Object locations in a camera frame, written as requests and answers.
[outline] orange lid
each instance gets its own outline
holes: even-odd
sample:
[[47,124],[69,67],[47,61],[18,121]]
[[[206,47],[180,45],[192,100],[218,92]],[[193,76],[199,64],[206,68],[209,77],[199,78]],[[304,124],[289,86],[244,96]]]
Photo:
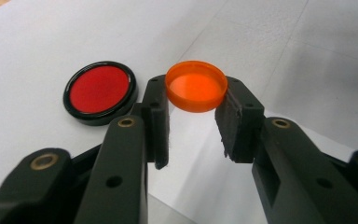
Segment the orange lid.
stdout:
[[168,99],[177,107],[189,112],[205,112],[222,103],[227,78],[212,64],[187,61],[170,68],[165,87]]

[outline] hole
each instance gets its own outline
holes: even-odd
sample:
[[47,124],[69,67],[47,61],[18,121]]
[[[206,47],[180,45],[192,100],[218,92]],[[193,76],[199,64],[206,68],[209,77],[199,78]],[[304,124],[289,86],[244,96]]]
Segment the hole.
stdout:
[[290,128],[290,123],[287,122],[284,119],[274,119],[272,121],[272,124],[274,124],[275,126],[277,126],[278,128],[283,128],[283,129],[288,129]]
[[325,189],[332,189],[333,188],[333,184],[327,180],[327,179],[324,179],[324,178],[317,178],[316,179],[316,182],[323,188]]
[[122,128],[128,128],[128,127],[132,126],[134,123],[135,123],[134,119],[126,118],[126,119],[121,119],[118,122],[118,126],[120,126]]
[[118,175],[111,176],[106,180],[106,186],[111,189],[120,186],[121,183],[123,183],[123,178],[121,178],[121,176]]
[[157,103],[157,102],[151,103],[150,106],[152,106],[152,107],[159,107],[159,103]]
[[36,157],[31,162],[31,168],[33,170],[44,170],[54,165],[58,160],[58,156],[53,153],[43,154],[41,156]]

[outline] orange cap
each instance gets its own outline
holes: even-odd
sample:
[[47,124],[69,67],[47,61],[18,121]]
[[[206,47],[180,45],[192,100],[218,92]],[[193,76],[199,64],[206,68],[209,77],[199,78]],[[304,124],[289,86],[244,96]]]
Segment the orange cap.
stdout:
[[222,103],[227,78],[212,64],[187,61],[170,68],[165,87],[168,99],[177,107],[189,112],[205,112]]

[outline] red circular object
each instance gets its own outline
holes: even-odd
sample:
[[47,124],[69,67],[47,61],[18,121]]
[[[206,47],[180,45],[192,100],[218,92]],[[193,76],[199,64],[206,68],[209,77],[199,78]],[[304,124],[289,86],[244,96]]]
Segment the red circular object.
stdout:
[[82,113],[100,113],[120,102],[129,86],[129,77],[120,68],[95,67],[75,81],[69,99],[72,106]]

